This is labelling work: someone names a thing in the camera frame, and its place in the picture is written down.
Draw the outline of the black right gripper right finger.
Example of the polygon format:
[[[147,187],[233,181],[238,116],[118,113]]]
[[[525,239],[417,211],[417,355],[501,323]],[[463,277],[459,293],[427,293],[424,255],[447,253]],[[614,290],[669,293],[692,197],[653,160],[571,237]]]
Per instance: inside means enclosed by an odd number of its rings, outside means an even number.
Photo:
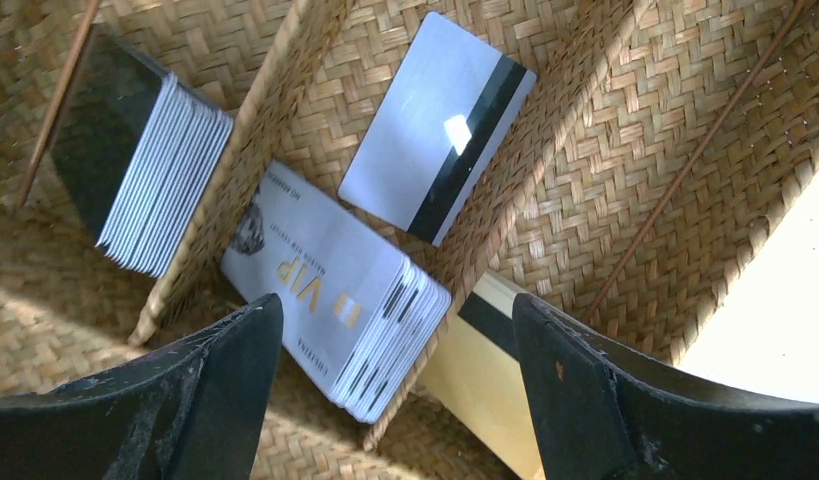
[[[514,335],[550,479],[819,479],[819,404],[663,364],[530,294]]]

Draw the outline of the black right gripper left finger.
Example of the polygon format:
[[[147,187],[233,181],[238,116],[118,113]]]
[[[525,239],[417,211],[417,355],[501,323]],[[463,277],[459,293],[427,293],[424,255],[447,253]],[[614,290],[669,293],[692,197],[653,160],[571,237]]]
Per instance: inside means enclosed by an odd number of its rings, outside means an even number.
[[[0,397],[0,479],[246,479],[282,346],[280,298],[44,394]]]

